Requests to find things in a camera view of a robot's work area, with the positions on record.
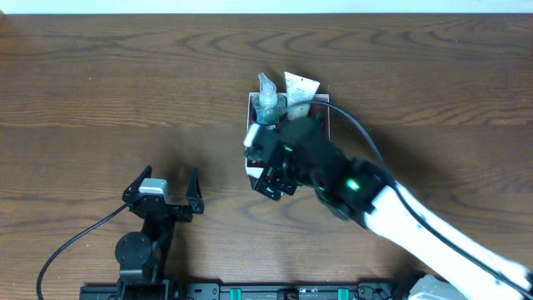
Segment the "white tube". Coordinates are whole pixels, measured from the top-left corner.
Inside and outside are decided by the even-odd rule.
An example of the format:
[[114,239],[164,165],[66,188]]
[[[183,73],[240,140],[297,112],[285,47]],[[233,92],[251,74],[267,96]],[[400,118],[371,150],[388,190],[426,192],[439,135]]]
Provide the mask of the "white tube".
[[[303,78],[289,72],[285,72],[286,104],[291,105],[312,100],[320,83],[311,79]],[[307,116],[311,105],[299,105],[287,110],[289,120]]]

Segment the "wood grain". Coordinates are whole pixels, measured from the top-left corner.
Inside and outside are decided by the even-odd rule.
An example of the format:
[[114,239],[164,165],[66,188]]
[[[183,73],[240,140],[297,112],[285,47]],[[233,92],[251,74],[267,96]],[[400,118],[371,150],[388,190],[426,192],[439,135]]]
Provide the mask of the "wood grain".
[[[319,80],[424,204],[533,268],[532,33],[527,15],[6,16],[0,299],[35,298],[47,258],[119,207],[147,164],[176,202],[200,168],[206,214],[180,225],[169,263],[183,280],[354,282],[424,269],[305,188],[279,203],[250,190],[242,139],[259,72],[279,87],[283,71]],[[332,122],[346,154],[372,159]],[[140,226],[124,212],[74,243],[48,270],[46,299],[114,282],[115,244]]]

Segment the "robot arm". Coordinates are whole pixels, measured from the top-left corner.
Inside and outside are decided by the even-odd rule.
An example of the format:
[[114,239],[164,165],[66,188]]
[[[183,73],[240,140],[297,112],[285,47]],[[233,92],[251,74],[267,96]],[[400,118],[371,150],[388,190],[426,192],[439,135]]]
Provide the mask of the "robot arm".
[[385,170],[358,158],[349,161],[320,128],[320,121],[308,118],[280,124],[275,132],[252,124],[244,141],[245,156],[264,167],[252,183],[254,190],[279,200],[298,186],[313,187],[337,217],[351,219],[403,247],[468,299],[533,298],[524,295],[531,289],[526,267],[482,247],[438,218]]

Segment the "clear plastic bottle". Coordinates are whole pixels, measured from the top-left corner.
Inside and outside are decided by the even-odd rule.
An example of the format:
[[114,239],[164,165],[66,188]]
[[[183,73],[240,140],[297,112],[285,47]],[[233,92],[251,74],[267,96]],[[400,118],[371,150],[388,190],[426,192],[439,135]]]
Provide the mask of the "clear plastic bottle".
[[267,123],[278,123],[280,112],[276,108],[276,85],[263,72],[259,73],[259,84],[259,104],[262,108],[262,118]]

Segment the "green connector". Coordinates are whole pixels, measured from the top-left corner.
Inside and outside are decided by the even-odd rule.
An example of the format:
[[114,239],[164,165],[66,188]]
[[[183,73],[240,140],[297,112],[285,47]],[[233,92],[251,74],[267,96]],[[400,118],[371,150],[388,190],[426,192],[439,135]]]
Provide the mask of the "green connector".
[[230,290],[230,300],[241,300],[241,289],[232,288]]
[[337,300],[350,300],[350,291],[347,288],[339,288],[339,297]]

